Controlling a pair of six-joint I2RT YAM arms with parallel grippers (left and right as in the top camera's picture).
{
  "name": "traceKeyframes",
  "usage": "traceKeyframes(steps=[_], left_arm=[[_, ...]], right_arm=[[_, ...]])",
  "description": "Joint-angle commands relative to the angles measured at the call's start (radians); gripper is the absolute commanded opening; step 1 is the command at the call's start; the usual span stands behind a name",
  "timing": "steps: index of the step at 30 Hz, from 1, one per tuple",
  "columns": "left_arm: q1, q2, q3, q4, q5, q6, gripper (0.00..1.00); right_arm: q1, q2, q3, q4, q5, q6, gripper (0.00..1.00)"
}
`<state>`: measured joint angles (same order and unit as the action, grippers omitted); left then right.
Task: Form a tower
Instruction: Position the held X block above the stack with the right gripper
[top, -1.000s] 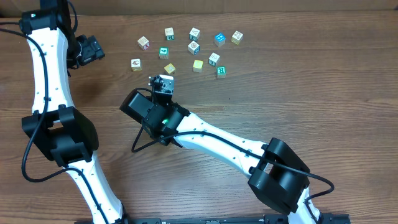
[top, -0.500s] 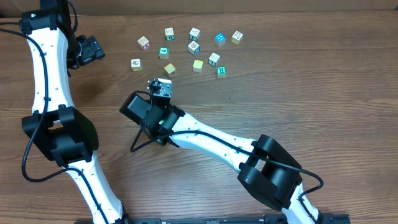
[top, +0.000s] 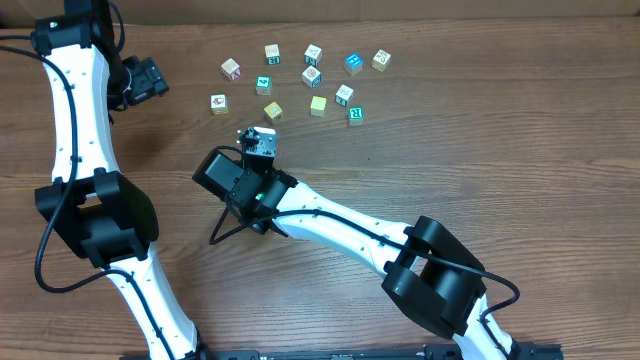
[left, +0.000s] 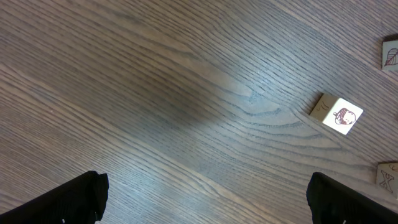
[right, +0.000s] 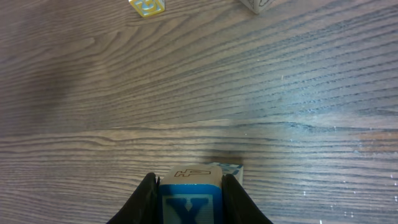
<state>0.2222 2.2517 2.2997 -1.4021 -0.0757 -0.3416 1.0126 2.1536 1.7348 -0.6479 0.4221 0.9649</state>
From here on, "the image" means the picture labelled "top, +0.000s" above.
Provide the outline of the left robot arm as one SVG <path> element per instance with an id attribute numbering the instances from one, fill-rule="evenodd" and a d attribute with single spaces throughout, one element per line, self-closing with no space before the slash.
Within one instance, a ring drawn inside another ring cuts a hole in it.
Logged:
<path id="1" fill-rule="evenodd" d="M 149 197 L 120 171 L 111 114 L 169 89 L 155 62 L 123 59 L 120 16 L 106 0 L 65 0 L 61 16 L 37 21 L 32 46 L 48 75 L 56 131 L 52 183 L 35 192 L 46 219 L 80 259 L 108 278 L 136 319 L 150 359 L 206 359 L 198 329 L 177 302 L 160 264 L 159 226 Z"/>

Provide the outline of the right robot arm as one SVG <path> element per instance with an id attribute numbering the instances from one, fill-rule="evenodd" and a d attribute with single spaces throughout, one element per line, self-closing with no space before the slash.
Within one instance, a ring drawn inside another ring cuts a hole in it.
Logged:
<path id="1" fill-rule="evenodd" d="M 228 152 L 239 159 L 228 157 Z M 465 359 L 515 359 L 519 346 L 495 323 L 485 280 L 510 281 L 481 262 L 441 223 L 377 219 L 333 202 L 274 166 L 271 128 L 240 132 L 236 146 L 211 150 L 193 180 L 225 204 L 238 228 L 317 242 L 367 266 L 411 321 L 453 340 Z"/>

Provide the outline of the green R block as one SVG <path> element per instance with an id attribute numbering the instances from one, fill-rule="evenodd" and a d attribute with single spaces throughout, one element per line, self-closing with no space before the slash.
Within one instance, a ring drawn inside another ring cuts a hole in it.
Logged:
<path id="1" fill-rule="evenodd" d="M 364 112 L 361 106 L 354 106 L 348 109 L 348 126 L 354 127 L 362 125 L 364 122 Z"/>

